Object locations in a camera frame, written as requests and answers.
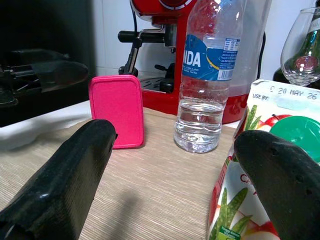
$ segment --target wine glass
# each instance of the wine glass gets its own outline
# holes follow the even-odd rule
[[[320,7],[300,11],[282,50],[281,69],[294,85],[320,79]]]

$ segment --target red espresso machine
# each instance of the red espresso machine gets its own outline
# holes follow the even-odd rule
[[[159,28],[143,29],[140,32],[120,31],[118,39],[122,43],[133,43],[126,66],[119,69],[119,74],[138,76],[134,68],[139,48],[142,43],[164,43],[176,52],[172,89],[168,92],[145,89],[142,85],[143,106],[163,113],[176,115],[179,105],[179,89],[186,41],[189,13],[197,0],[131,0],[132,10],[141,19],[150,21]],[[222,122],[231,123],[239,120],[247,104],[247,94],[230,97],[227,101]]]

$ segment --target water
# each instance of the water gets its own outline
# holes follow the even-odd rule
[[[206,153],[219,142],[229,82],[183,78],[174,140],[188,152]]]
[[[187,22],[174,141],[206,153],[219,142],[247,0],[198,0]]]

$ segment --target espresso machine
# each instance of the espresso machine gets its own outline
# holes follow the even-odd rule
[[[140,79],[144,107],[176,115],[179,104],[184,47],[189,13],[197,0],[131,0],[133,18],[151,22],[157,28],[135,31],[120,31],[122,43],[132,43],[131,52],[119,74],[138,76],[135,63],[143,43],[162,43],[176,53],[175,63],[168,68],[156,65],[166,71],[165,78]],[[263,53],[263,35],[272,0],[247,0],[244,11],[243,34],[238,52],[233,79],[230,82],[222,123],[238,121],[243,116],[250,86],[259,78]]]

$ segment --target white tile wall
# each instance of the white tile wall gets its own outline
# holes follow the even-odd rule
[[[266,46],[261,78],[271,80],[280,67],[280,55],[287,35],[303,8],[312,7],[315,0],[273,0],[266,24]],[[121,43],[118,32],[133,31],[129,0],[93,0],[95,21],[96,63],[98,75],[118,74],[118,68],[128,59],[130,43]],[[138,30],[150,28],[150,22],[137,18]],[[175,61],[170,49],[160,43],[145,43],[139,51],[136,68],[139,77],[164,76],[155,64],[169,66]]]

